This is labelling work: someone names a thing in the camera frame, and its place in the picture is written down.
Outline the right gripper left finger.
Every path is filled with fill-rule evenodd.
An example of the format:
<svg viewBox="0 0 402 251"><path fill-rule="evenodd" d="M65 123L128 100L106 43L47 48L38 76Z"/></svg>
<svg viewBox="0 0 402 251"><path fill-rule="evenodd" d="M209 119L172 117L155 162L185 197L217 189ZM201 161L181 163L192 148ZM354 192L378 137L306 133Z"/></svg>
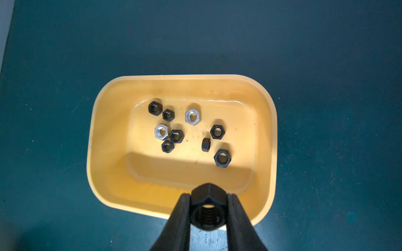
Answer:
<svg viewBox="0 0 402 251"><path fill-rule="evenodd" d="M190 204L190 194L181 194L164 229L151 247L151 251L189 250L191 232Z"/></svg>

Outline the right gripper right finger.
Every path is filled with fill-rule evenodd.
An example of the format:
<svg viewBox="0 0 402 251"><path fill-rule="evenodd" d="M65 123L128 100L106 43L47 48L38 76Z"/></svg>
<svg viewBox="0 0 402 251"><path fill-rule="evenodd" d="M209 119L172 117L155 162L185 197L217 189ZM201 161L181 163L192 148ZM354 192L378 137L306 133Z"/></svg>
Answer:
<svg viewBox="0 0 402 251"><path fill-rule="evenodd" d="M226 220L229 251L267 251L253 228L238 196L228 194Z"/></svg>

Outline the yellow plastic storage box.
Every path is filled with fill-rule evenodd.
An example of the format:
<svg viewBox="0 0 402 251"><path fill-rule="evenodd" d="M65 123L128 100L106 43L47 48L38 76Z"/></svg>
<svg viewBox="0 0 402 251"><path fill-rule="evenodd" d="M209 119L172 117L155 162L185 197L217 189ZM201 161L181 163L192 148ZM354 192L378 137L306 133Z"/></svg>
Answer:
<svg viewBox="0 0 402 251"><path fill-rule="evenodd" d="M148 112L152 101L171 122ZM201 121L190 125L185 113L196 109ZM155 127L184 133L171 153L162 151ZM211 137L222 125L221 140ZM209 138L209 152L202 141ZM218 167L214 156L226 149L231 162ZM92 111L87 176L103 204L157 218L169 218L178 198L205 183L239 197L252 224L269 212L276 187L277 113L272 97L242 75L122 76L98 93Z"/></svg>

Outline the silver nut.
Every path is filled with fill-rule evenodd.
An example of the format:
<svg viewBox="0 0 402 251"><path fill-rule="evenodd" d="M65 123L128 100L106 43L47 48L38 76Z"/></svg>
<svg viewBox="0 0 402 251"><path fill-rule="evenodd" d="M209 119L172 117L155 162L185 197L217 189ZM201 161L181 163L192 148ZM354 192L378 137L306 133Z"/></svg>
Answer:
<svg viewBox="0 0 402 251"><path fill-rule="evenodd" d="M155 137L158 140L167 140L170 136L170 127L165 124L158 124L155 127Z"/></svg>
<svg viewBox="0 0 402 251"><path fill-rule="evenodd" d="M185 121L192 126L198 124L201 121L201 115L199 111L194 108L189 109L185 113Z"/></svg>

